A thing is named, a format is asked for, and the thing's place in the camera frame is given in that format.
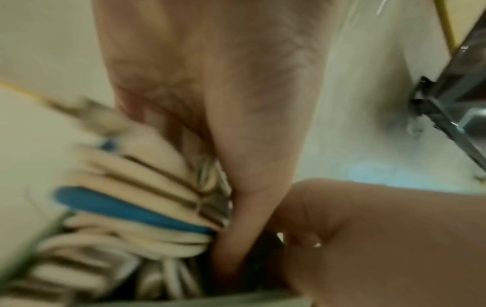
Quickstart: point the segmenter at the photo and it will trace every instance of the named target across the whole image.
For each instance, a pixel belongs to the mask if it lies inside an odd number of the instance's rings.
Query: white floor
[[[413,84],[436,78],[448,60],[432,0],[351,1],[297,180],[485,192],[474,163],[429,122],[422,134],[406,133]],[[0,0],[0,81],[111,104],[89,3]],[[2,262],[58,214],[49,192],[73,163],[67,147],[92,138],[10,90],[0,89],[0,106]]]

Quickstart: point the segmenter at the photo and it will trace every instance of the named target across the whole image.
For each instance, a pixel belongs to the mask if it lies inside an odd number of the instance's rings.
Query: human hand
[[[285,234],[283,276],[316,305],[486,305],[484,197],[312,180],[268,226]]]
[[[334,2],[93,2],[117,104],[139,121],[162,115],[164,135],[190,154],[194,137],[176,136],[175,122],[182,123],[228,176],[234,219],[213,257],[223,276],[236,273],[293,180],[338,15]]]

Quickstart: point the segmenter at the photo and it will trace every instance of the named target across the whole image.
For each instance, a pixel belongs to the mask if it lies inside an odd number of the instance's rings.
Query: hand
[[[288,283],[316,305],[486,305],[484,197],[313,180],[269,227],[285,234]]]
[[[139,121],[162,115],[164,135],[186,153],[194,138],[175,137],[173,124],[182,123],[219,158],[234,220],[214,261],[223,276],[235,274],[293,181],[337,6],[97,0],[94,13],[117,104]]]

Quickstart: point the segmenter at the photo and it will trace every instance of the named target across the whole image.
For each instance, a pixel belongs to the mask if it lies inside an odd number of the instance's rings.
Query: shiny floor
[[[414,83],[436,78],[449,57],[432,0],[350,1],[296,179],[486,192],[454,143],[426,119],[410,124]],[[89,2],[0,0],[0,81],[111,104]],[[59,214],[49,191],[73,163],[67,147],[92,138],[10,90],[0,106],[2,262]]]

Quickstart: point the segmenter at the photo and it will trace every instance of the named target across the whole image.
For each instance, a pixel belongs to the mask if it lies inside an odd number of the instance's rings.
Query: bundle of utensils
[[[70,112],[104,141],[75,146],[86,167],[54,193],[72,214],[36,246],[0,306],[70,306],[127,291],[140,300],[204,296],[196,257],[231,216],[215,161],[187,161],[155,129],[97,103]]]

